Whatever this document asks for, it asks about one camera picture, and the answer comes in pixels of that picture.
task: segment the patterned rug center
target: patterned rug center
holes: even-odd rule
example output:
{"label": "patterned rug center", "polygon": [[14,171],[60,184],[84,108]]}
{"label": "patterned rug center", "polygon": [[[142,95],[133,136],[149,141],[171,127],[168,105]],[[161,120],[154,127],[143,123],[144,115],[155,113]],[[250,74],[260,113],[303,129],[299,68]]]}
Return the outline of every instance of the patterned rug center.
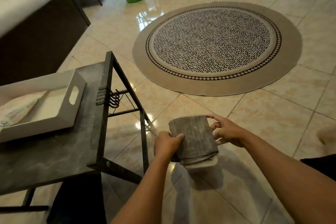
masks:
{"label": "patterned rug center", "polygon": [[218,73],[250,64],[265,53],[268,22],[249,12],[215,8],[174,17],[154,34],[153,50],[172,67]]}

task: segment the black table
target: black table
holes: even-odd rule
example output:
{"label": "black table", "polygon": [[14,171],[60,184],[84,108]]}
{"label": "black table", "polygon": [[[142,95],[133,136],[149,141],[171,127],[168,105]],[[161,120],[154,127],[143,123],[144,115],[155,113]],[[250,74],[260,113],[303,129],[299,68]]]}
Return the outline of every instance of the black table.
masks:
{"label": "black table", "polygon": [[[126,90],[111,92],[115,69]],[[47,205],[30,206],[36,187],[53,184],[83,174],[104,172],[138,184],[142,177],[104,158],[107,118],[140,111],[143,168],[149,162],[145,119],[150,120],[112,52],[105,62],[78,68],[86,80],[73,127],[0,144],[0,195],[26,190],[22,206],[0,207],[0,213],[45,211]],[[123,94],[129,93],[137,108],[109,114]]]}

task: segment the hand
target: hand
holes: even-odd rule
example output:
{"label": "hand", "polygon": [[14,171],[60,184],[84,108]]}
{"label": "hand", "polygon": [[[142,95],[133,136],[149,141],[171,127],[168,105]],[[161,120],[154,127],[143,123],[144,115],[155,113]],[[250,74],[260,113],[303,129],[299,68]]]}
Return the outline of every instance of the hand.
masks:
{"label": "hand", "polygon": [[214,113],[208,114],[207,117],[217,120],[210,126],[212,131],[216,128],[220,128],[214,134],[214,139],[216,140],[217,145],[230,142],[235,146],[244,147],[242,141],[246,134],[249,133],[246,129],[238,126],[231,120]]}
{"label": "hand", "polygon": [[179,134],[177,137],[171,137],[167,131],[161,131],[154,142],[154,155],[156,158],[163,158],[170,161],[170,158],[177,151],[184,134]]}

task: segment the folded fabric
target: folded fabric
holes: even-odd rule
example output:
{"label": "folded fabric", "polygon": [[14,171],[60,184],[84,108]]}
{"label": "folded fabric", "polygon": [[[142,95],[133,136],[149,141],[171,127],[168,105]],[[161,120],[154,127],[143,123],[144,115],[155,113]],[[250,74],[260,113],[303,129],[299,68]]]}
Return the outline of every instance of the folded fabric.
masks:
{"label": "folded fabric", "polygon": [[185,134],[185,138],[176,152],[176,156],[182,165],[200,163],[218,153],[218,147],[213,139],[208,120],[204,115],[171,120],[169,130],[173,137],[180,133]]}

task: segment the person's left hand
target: person's left hand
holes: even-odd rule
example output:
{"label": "person's left hand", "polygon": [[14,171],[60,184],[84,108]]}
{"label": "person's left hand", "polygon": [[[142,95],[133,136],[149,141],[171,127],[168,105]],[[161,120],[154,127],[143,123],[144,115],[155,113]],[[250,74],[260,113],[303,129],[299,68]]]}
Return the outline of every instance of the person's left hand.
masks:
{"label": "person's left hand", "polygon": [[184,134],[179,134],[177,137],[171,137],[167,131],[161,131],[154,142],[154,155],[156,158],[162,158],[170,161],[170,158],[177,151]]}

